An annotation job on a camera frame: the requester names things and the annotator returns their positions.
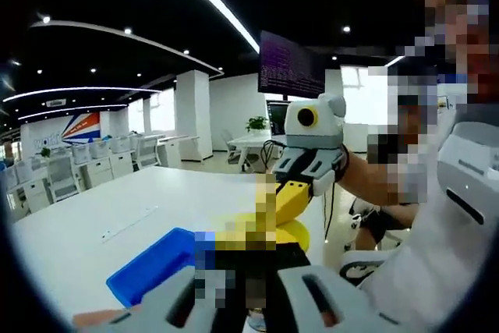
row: blue plastic basket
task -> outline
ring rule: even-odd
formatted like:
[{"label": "blue plastic basket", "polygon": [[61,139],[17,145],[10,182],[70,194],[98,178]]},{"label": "blue plastic basket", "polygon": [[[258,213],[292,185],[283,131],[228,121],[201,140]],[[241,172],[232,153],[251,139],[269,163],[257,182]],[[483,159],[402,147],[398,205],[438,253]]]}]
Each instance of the blue plastic basket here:
[{"label": "blue plastic basket", "polygon": [[106,281],[125,307],[135,306],[144,294],[187,265],[194,265],[194,233],[174,228]]}]

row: floor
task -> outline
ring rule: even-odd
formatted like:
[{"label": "floor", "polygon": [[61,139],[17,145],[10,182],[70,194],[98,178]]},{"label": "floor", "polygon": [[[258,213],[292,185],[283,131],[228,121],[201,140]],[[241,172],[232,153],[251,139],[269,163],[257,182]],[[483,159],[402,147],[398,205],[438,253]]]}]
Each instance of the floor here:
[{"label": "floor", "polygon": [[[214,152],[213,157],[208,158],[203,163],[184,161],[182,168],[201,172],[238,173],[237,165],[227,164],[226,156],[225,152]],[[326,196],[327,207],[331,207],[331,195],[330,191]],[[324,261],[326,266],[337,271],[339,270],[341,256],[345,252],[344,245],[355,238],[355,231],[351,228],[352,217],[349,215],[353,200],[354,196],[348,191],[342,189],[339,185],[334,186],[333,216],[327,242],[324,246]],[[329,219],[330,212],[327,212],[327,219]],[[405,235],[405,233],[397,233],[397,236],[402,238]],[[381,244],[384,250],[394,248],[396,245],[394,241],[389,239],[384,239]]]}]

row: monitor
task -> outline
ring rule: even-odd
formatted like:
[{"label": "monitor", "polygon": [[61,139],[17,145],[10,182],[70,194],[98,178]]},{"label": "monitor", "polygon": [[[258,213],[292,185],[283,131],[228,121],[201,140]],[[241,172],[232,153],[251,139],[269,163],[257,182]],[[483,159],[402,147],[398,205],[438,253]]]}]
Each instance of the monitor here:
[{"label": "monitor", "polygon": [[325,90],[325,76],[322,55],[262,31],[259,92],[316,98]]},{"label": "monitor", "polygon": [[289,101],[267,101],[268,118],[273,136],[284,136],[284,121]]}]

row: black ceiling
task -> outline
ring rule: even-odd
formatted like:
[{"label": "black ceiling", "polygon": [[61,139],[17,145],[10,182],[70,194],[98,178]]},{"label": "black ceiling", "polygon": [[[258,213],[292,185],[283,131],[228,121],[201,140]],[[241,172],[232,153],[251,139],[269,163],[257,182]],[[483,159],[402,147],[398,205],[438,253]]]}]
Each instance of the black ceiling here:
[{"label": "black ceiling", "polygon": [[[338,55],[336,61],[328,59],[329,68],[384,64],[397,46],[413,44],[424,26],[423,9],[414,0],[223,1],[257,41],[268,30],[328,57]],[[190,56],[223,67],[226,76],[257,71],[257,53],[207,0],[5,0],[2,7],[8,16],[2,17],[0,74],[15,91],[4,84],[1,98],[55,87],[142,87],[165,77],[152,87],[160,90],[191,69],[217,74],[171,52],[102,31],[30,28],[43,15],[116,30],[131,27],[136,36],[178,51],[189,49]],[[352,28],[350,34],[342,33],[344,25]],[[357,49],[345,53],[342,48],[348,47]],[[22,65],[9,63],[11,59]],[[43,110],[46,100],[65,97],[69,107],[75,106],[73,99],[78,105],[121,104],[131,94],[90,91],[20,98],[2,104],[0,126],[19,126],[18,117]]]}]

